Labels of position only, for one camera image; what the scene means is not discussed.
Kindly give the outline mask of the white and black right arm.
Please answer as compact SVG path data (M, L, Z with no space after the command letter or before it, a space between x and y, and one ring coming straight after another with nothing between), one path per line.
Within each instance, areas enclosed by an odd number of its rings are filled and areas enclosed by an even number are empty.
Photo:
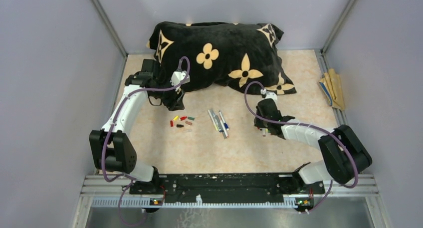
M368 168L373 159L348 125L341 125L332 131L304 124L293 116L283 116L275 101L263 99L256 106L254 125L267 129L271 135L284 140L293 140L318 149L323 159L308 163L294 171L293 189L306 194L313 183L334 180L346 184Z

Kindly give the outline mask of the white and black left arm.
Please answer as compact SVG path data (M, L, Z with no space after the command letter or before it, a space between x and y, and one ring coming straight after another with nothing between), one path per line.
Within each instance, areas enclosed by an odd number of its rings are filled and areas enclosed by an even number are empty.
M89 134L95 168L102 171L105 181L114 181L107 172L118 172L117 178L124 176L141 182L141 189L147 194L158 192L158 172L153 166L137 161L129 135L142 106L150 98L159 99L170 111L185 108L181 86L190 81L190 67L189 59L181 57L170 79L163 81L159 78L158 62L147 59L140 71L126 79L123 94L111 117L101 129Z

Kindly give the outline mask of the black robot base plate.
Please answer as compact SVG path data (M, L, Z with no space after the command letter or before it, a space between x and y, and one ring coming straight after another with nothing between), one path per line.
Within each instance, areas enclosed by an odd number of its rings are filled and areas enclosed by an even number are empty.
M281 203L284 195L322 195L322 182L301 183L292 173L161 174L135 182L132 195L158 195L166 203Z

